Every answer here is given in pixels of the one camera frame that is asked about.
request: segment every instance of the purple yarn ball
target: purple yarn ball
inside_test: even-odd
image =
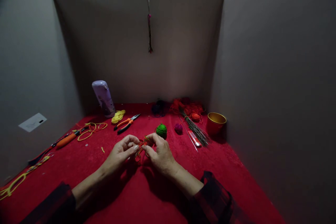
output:
[[[175,124],[175,131],[177,134],[181,135],[183,133],[183,127],[181,124]]]

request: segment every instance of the sleeve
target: sleeve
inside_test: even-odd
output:
[[[205,171],[203,188],[190,200],[191,213],[198,223],[252,223],[234,202],[231,194]]]
[[[62,182],[21,223],[62,223],[75,213],[76,200],[69,185]]]

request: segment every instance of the red-handled pliers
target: red-handled pliers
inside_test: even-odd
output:
[[[133,116],[132,118],[128,118],[127,120],[125,120],[125,121],[119,123],[117,126],[114,127],[114,130],[117,130],[121,125],[127,124],[125,127],[123,127],[123,128],[121,128],[120,130],[118,130],[118,133],[117,133],[117,134],[120,135],[120,134],[123,133],[125,130],[127,130],[127,129],[131,126],[131,124],[133,124],[133,121],[134,121],[135,119],[137,119],[139,115],[140,115],[140,114],[137,114],[137,115]]]

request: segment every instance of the lavender thermos bottle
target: lavender thermos bottle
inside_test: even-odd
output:
[[[96,97],[99,101],[99,104],[101,106],[101,109],[103,110],[103,113],[105,117],[110,118],[113,117],[116,113],[116,109],[114,108],[113,101],[111,98],[109,87],[107,86],[107,83],[103,80],[96,80],[92,82],[92,88],[94,90],[94,93],[96,94]]]

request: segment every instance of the yellow cup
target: yellow cup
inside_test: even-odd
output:
[[[208,121],[206,123],[206,131],[209,135],[217,135],[226,123],[225,116],[211,112],[208,114]]]

